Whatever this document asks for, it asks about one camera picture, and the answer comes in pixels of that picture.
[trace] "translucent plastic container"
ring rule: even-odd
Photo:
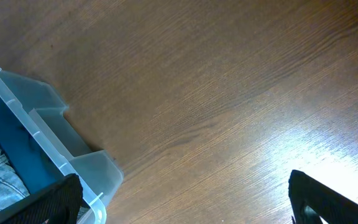
[[[0,69],[0,98],[63,175],[78,174],[90,210],[78,223],[106,223],[124,174],[106,151],[93,152],[63,117],[68,106],[48,84]]]

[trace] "wooden surface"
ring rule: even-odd
[[[0,67],[124,169],[108,223],[291,223],[292,169],[358,203],[358,1],[0,0]]]

